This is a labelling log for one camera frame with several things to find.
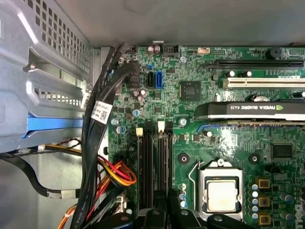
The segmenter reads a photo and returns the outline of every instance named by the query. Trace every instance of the sata port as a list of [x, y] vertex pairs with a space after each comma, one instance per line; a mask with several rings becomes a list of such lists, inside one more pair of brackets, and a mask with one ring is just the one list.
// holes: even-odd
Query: sata port
[[157, 71], [155, 78], [155, 88], [162, 89], [163, 88], [163, 72]]
[[147, 86], [153, 87], [153, 72], [147, 74]]

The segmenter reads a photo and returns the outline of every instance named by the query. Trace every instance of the metal drive cage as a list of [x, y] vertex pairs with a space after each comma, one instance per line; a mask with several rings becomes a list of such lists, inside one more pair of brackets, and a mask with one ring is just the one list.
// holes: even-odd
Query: metal drive cage
[[81, 135], [92, 52], [54, 1], [1, 1], [0, 56], [0, 153]]

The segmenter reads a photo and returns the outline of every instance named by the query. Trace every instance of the green circuit board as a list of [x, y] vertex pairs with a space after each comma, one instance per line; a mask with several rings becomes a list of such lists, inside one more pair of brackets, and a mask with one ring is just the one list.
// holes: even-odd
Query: green circuit board
[[[110, 119], [117, 124], [109, 125], [109, 155], [112, 159], [122, 156], [129, 166], [137, 172], [137, 127], [144, 127], [146, 121], [153, 121], [157, 129], [158, 121], [173, 122], [173, 187], [182, 190], [187, 205], [185, 208], [193, 209], [194, 186], [188, 175], [198, 161], [209, 162], [222, 158], [231, 162], [236, 168], [242, 169], [244, 174], [244, 221], [254, 227], [264, 228], [303, 228], [302, 191], [305, 187], [305, 129], [303, 126], [250, 126], [250, 125], [214, 125], [208, 120], [199, 121], [194, 118], [197, 106], [219, 101], [245, 101], [252, 95], [258, 94], [270, 101], [278, 99], [292, 99], [292, 93], [302, 89], [224, 89], [223, 80], [229, 70], [216, 70], [202, 68], [215, 60], [265, 60], [269, 47], [187, 47], [179, 46], [178, 55], [164, 57], [149, 55], [147, 47], [138, 47], [136, 52], [127, 53], [120, 60], [120, 64], [137, 60], [141, 67], [140, 88], [147, 92], [143, 103], [139, 103], [133, 96], [133, 89], [129, 83], [123, 83], [119, 88]], [[305, 48], [281, 48], [282, 60], [304, 60]], [[180, 57], [186, 58], [181, 63]], [[148, 87], [148, 74], [163, 73], [162, 89]], [[234, 70], [236, 77], [245, 70]], [[251, 70], [252, 77], [256, 78], [304, 78], [305, 70]], [[181, 95], [183, 82], [199, 82], [199, 93], [196, 99], [185, 101]], [[140, 115], [134, 117], [132, 111], [138, 109]], [[181, 126], [179, 120], [185, 118], [187, 124]], [[126, 132], [119, 134], [118, 126], [124, 126]], [[204, 131], [212, 132], [212, 137], [206, 137]], [[157, 148], [157, 134], [155, 135], [155, 148]], [[290, 155], [286, 157], [274, 156], [275, 147], [288, 147]], [[178, 157], [186, 153], [190, 160], [181, 164]], [[256, 153], [260, 161], [255, 165], [249, 161], [249, 156]], [[270, 172], [270, 166], [277, 170]], [[198, 170], [191, 174], [196, 181], [198, 197]], [[253, 185], [258, 179], [268, 180], [270, 188], [259, 189], [258, 197], [269, 198], [265, 207], [255, 206], [253, 201]], [[137, 203], [136, 185], [127, 192], [128, 204], [136, 212]], [[286, 196], [292, 200], [285, 201]], [[270, 216], [270, 223], [264, 225], [258, 216]]]

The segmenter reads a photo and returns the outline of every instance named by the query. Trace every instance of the white pci slot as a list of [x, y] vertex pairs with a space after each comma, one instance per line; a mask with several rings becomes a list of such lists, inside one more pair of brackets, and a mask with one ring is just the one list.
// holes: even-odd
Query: white pci slot
[[224, 88], [305, 88], [305, 78], [228, 78]]

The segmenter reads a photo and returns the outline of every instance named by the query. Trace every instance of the ram slot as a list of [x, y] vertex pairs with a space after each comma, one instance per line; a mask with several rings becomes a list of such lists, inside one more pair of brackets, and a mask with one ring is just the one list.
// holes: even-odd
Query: ram slot
[[172, 155], [173, 155], [173, 129], [172, 123], [166, 123], [165, 133], [159, 133], [158, 139], [158, 190], [165, 191], [168, 194], [169, 188], [172, 187]]
[[153, 206], [153, 129], [138, 135], [138, 210]]
[[224, 88], [305, 88], [305, 78], [228, 78]]

